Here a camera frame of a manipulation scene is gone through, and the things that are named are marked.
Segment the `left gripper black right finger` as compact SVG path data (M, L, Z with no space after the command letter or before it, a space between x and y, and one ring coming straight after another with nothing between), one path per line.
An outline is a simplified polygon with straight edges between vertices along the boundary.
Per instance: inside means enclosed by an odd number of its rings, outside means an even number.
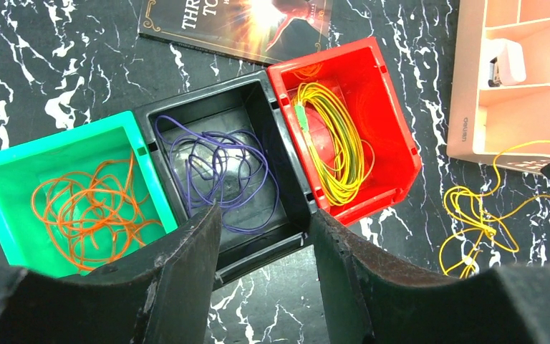
M386 252L325 211L309 233L332 343L550 343L550 265L457 279Z

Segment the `black plastic bin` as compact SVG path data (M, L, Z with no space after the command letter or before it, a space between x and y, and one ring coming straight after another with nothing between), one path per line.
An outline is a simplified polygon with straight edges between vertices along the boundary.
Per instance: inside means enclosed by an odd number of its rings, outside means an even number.
M215 288L308 245L317 204L264 71L133 114L176 221L221 208Z

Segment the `red plastic bin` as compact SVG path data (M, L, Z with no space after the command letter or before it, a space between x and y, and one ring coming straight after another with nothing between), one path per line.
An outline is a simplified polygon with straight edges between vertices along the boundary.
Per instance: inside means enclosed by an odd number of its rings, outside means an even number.
M267 75L309 182L309 198L319 208L349 226L406 197L422 162L374 37L273 64ZM344 103L365 141L369 174L345 205L327 200L294 111L299 86L310 82L325 86Z

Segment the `green plastic bin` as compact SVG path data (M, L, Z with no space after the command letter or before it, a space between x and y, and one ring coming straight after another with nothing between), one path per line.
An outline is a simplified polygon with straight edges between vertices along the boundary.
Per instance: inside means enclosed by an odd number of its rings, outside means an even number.
M130 111L0 150L0 245L11 265L87 274L177 227Z

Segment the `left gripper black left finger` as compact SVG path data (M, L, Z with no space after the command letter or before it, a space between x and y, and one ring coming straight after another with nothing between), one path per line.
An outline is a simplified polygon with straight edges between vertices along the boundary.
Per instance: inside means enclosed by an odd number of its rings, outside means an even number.
M221 209L85 276L0 267L0 343L201 343Z

